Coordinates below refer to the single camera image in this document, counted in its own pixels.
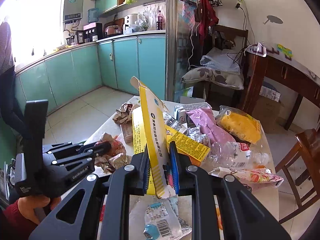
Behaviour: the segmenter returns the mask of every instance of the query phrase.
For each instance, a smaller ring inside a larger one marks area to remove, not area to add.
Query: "desk leg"
[[[296,102],[294,103],[294,106],[293,106],[293,108],[291,110],[291,113],[289,115],[289,118],[288,118],[287,122],[284,125],[284,129],[285,130],[289,130],[289,128],[290,128],[290,126],[291,126],[291,124],[293,122],[293,119],[295,118],[295,116],[296,116],[296,114],[297,114],[297,112],[299,110],[299,107],[300,107],[300,104],[302,102],[302,99],[303,99],[303,96],[298,94]]]
[[[266,74],[268,57],[248,53],[248,61],[251,78],[249,85],[244,88],[238,108],[251,115],[257,103],[263,78]]]

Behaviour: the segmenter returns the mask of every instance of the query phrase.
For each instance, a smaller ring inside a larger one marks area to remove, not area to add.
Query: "cutting board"
[[[117,19],[117,20],[115,21],[115,23],[113,23],[113,21],[112,21],[112,22],[109,22],[109,23],[106,23],[106,24],[104,25],[104,27],[103,27],[103,31],[104,31],[107,27],[112,26],[112,25],[119,25],[119,26],[122,28],[123,25],[124,25],[124,18]]]

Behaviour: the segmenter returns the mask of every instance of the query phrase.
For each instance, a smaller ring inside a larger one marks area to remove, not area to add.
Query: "red cloth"
[[[213,10],[209,0],[201,0],[202,15],[199,26],[199,42],[203,45],[204,38],[208,34],[208,27],[219,23],[216,12]]]
[[[28,240],[31,232],[36,228],[37,225],[21,215],[18,208],[18,200],[14,204],[7,207],[6,210],[3,211],[3,213],[7,221],[3,221],[3,218],[1,217],[0,224],[9,224],[10,228],[4,229],[5,232],[10,233],[10,240]]]

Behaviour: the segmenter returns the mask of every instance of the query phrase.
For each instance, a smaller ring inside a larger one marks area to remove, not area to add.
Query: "dark pants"
[[[24,117],[15,98],[14,67],[0,75],[0,110],[3,121],[15,129],[25,139],[30,139],[30,133],[24,123]]]

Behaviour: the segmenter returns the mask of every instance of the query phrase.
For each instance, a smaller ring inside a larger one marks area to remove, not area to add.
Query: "person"
[[[0,209],[0,236],[1,239],[28,240],[31,232],[40,224],[34,209],[43,208],[50,204],[54,209],[61,198],[50,198],[39,196],[27,196],[19,198],[4,211]]]
[[[0,111],[3,121],[24,139],[31,135],[15,98],[15,70],[11,48],[11,30],[7,22],[0,25]]]

